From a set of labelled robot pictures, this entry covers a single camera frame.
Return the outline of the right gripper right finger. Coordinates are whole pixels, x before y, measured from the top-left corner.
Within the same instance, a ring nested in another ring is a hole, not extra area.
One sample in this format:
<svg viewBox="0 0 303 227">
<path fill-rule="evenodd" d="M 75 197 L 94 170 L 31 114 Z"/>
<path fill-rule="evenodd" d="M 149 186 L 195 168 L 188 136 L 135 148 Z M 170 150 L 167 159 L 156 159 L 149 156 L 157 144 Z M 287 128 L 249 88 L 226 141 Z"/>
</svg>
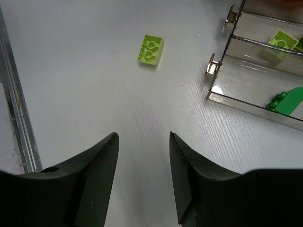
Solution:
<svg viewBox="0 0 303 227">
<path fill-rule="evenodd" d="M 183 227 L 300 227 L 303 171 L 228 170 L 194 151 L 177 134 L 169 157 L 178 223 Z"/>
</svg>

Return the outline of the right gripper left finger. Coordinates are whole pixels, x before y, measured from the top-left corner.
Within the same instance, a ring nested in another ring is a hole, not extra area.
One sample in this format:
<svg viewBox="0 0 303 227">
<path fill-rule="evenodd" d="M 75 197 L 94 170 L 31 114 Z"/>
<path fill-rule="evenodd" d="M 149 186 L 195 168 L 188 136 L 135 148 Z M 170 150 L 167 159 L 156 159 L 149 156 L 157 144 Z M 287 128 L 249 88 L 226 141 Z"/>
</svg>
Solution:
<svg viewBox="0 0 303 227">
<path fill-rule="evenodd" d="M 41 172 L 0 174 L 3 227 L 102 227 L 112 190 L 119 136 Z"/>
</svg>

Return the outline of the green sloped lego brick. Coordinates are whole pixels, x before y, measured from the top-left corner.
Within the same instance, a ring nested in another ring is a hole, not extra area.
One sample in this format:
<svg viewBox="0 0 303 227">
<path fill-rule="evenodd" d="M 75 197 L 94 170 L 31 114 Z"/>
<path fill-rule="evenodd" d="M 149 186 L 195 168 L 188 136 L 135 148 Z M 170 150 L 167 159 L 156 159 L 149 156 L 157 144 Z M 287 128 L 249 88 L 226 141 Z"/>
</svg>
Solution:
<svg viewBox="0 0 303 227">
<path fill-rule="evenodd" d="M 296 87 L 275 95 L 267 104 L 268 110 L 290 116 L 303 101 L 303 87 Z"/>
</svg>

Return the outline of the small lime lego brick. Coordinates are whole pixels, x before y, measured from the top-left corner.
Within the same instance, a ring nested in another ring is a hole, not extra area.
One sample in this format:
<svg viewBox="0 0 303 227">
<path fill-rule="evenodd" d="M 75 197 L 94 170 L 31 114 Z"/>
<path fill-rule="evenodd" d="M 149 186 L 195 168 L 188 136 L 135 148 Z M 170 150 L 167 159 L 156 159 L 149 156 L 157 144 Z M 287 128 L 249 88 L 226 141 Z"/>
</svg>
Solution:
<svg viewBox="0 0 303 227">
<path fill-rule="evenodd" d="M 293 50 L 298 45 L 298 43 L 298 39 L 293 38 L 282 30 L 278 30 L 276 34 L 268 41 L 269 45 L 288 50 Z M 281 63 L 288 55 L 289 54 L 286 52 L 266 47 L 264 47 L 260 52 L 260 56 L 262 58 L 266 59 L 274 65 Z"/>
</svg>

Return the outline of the lime curved lego brick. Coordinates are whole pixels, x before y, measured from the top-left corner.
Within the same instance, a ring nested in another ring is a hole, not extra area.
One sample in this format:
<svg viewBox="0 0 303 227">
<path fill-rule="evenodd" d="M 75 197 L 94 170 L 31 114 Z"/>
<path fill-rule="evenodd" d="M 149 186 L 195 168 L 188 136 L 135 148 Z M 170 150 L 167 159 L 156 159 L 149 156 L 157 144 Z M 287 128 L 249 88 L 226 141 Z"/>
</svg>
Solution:
<svg viewBox="0 0 303 227">
<path fill-rule="evenodd" d="M 295 46 L 295 49 L 297 51 L 303 52 L 303 35 L 298 39 L 299 42 L 298 44 Z"/>
</svg>

